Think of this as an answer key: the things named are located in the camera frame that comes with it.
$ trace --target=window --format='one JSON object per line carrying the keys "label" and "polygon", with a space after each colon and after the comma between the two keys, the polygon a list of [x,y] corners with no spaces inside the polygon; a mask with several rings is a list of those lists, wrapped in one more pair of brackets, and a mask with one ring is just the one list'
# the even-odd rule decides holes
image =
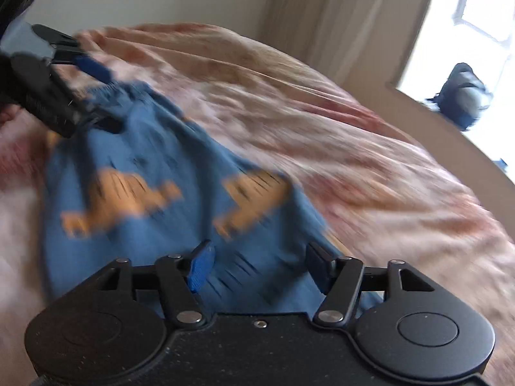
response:
{"label": "window", "polygon": [[494,94],[467,136],[515,180],[515,0],[431,0],[398,89],[425,102],[454,65],[469,64]]}

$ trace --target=bed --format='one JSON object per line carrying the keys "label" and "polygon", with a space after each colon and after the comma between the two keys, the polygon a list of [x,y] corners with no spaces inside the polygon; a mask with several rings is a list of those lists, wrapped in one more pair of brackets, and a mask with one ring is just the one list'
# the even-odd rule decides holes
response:
{"label": "bed", "polygon": [[[78,35],[118,80],[141,80],[237,155],[298,180],[342,248],[402,258],[482,313],[497,343],[485,372],[515,384],[515,253],[474,194],[408,135],[305,64],[205,24]],[[78,94],[100,85],[73,67]],[[34,379],[23,333],[45,304],[38,260],[43,170],[58,140],[25,112],[0,130],[0,384]]]}

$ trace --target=metal screw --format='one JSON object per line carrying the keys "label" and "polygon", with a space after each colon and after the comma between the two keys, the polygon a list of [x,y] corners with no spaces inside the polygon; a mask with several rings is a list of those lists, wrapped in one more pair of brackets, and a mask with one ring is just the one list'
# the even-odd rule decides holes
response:
{"label": "metal screw", "polygon": [[177,320],[183,324],[196,324],[202,321],[202,314],[194,310],[185,310],[177,315]]}
{"label": "metal screw", "polygon": [[323,310],[318,314],[320,321],[327,324],[336,324],[343,321],[343,315],[337,310]]}
{"label": "metal screw", "polygon": [[268,324],[266,323],[266,321],[254,321],[254,326],[256,328],[266,328]]}

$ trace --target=bed sheet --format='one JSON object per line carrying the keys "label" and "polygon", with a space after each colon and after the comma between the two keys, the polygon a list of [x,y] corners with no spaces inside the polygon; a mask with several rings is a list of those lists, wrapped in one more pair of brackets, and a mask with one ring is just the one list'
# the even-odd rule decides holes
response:
{"label": "bed sheet", "polygon": [[[487,317],[497,345],[493,384],[515,384],[515,254],[473,193],[408,135],[305,64],[226,29],[146,24],[78,35],[120,81],[165,94],[237,155],[297,179],[335,242],[367,265],[402,258]],[[79,93],[98,85],[73,67]],[[0,133],[0,384],[34,374],[23,330],[41,309],[36,227],[47,152],[41,126],[20,115]]]}

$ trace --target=window frame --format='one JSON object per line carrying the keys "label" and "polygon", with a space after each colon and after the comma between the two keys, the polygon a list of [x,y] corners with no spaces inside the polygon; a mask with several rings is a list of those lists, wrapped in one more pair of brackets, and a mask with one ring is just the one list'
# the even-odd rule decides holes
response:
{"label": "window frame", "polygon": [[454,12],[454,16],[453,16],[454,24],[455,25],[464,24],[464,25],[472,28],[473,30],[475,30],[477,33],[480,33],[481,35],[491,39],[495,43],[498,43],[504,49],[509,51],[509,49],[511,47],[511,43],[513,41],[513,31],[515,29],[515,13],[514,13],[513,19],[512,19],[512,25],[514,27],[512,27],[510,34],[508,35],[508,37],[504,41],[499,41],[495,37],[490,35],[489,33],[485,32],[483,29],[481,29],[481,28],[477,27],[476,25],[474,25],[474,24],[472,24],[470,22],[467,22],[467,20],[463,19],[463,14],[464,14],[464,11],[465,11],[465,5],[466,4],[467,4],[467,0],[458,0],[458,6],[456,7],[456,11]]}

